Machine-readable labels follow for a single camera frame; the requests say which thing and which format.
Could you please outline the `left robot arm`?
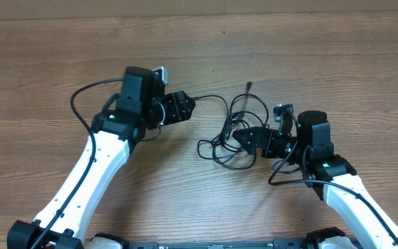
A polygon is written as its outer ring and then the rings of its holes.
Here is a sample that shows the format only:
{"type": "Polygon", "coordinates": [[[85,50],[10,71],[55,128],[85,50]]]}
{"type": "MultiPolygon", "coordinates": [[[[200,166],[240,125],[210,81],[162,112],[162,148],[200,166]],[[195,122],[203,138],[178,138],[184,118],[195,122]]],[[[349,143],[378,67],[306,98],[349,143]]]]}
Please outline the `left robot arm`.
{"type": "Polygon", "coordinates": [[[64,184],[32,222],[16,221],[8,232],[8,248],[83,248],[86,232],[106,188],[127,162],[146,131],[183,122],[195,102],[184,91],[166,93],[168,70],[126,68],[113,94],[92,123],[86,146],[64,184]]]}

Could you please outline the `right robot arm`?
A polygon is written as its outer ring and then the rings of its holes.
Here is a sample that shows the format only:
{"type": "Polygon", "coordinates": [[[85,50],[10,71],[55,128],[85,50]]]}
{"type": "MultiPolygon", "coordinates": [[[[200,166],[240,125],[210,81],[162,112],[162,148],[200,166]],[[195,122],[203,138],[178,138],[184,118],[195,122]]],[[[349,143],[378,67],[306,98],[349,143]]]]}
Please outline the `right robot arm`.
{"type": "Polygon", "coordinates": [[[313,189],[349,227],[362,248],[398,248],[398,226],[371,197],[356,169],[334,152],[330,123],[323,111],[294,115],[275,107],[278,129],[266,125],[240,129],[234,139],[248,153],[298,165],[299,183],[313,189]]]}

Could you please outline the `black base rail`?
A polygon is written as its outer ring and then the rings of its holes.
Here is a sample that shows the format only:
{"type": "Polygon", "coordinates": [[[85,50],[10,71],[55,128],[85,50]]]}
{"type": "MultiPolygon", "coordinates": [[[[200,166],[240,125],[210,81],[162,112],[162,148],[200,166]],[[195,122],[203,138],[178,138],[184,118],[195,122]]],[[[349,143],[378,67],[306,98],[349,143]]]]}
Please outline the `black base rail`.
{"type": "Polygon", "coordinates": [[[306,237],[275,238],[271,241],[221,241],[158,243],[128,241],[111,234],[97,233],[84,243],[89,249],[301,249],[301,248],[361,248],[356,239],[348,238],[337,228],[316,230],[306,237]]]}

